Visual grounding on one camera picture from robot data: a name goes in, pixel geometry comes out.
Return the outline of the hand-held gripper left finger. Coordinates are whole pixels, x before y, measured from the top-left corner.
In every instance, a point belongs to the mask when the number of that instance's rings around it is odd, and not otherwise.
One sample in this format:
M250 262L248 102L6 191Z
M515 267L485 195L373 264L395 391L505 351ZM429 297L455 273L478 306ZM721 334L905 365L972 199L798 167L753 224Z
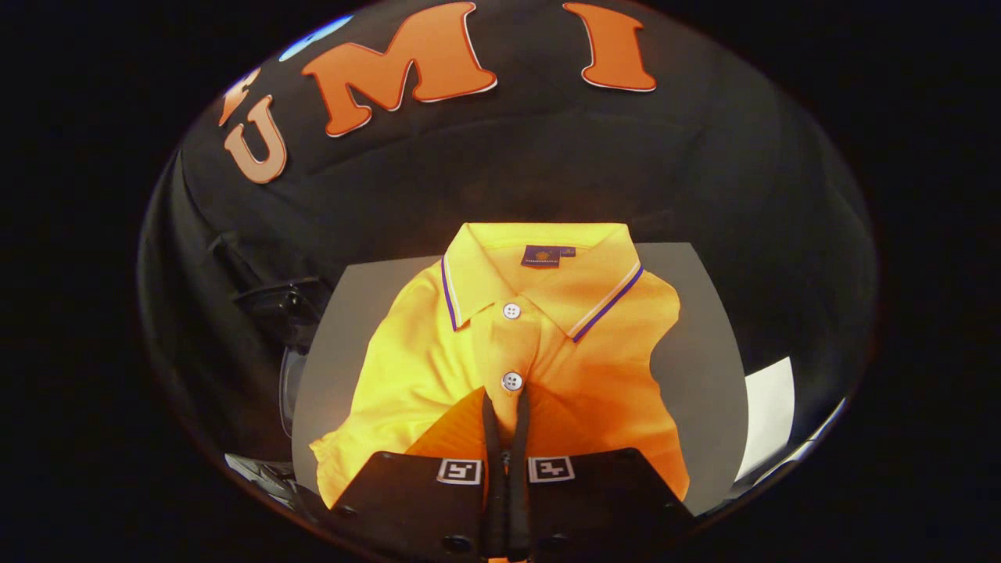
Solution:
M373 453L328 511L337 537L379 562L483 562L504 544L505 466L476 389L403 453Z

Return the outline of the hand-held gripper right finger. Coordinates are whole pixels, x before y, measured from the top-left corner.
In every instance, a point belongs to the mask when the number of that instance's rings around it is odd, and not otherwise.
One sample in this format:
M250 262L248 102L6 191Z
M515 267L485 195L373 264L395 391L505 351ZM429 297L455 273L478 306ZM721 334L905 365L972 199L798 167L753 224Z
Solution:
M696 517L633 446L529 456L529 396L518 406L507 491L511 562L651 562Z

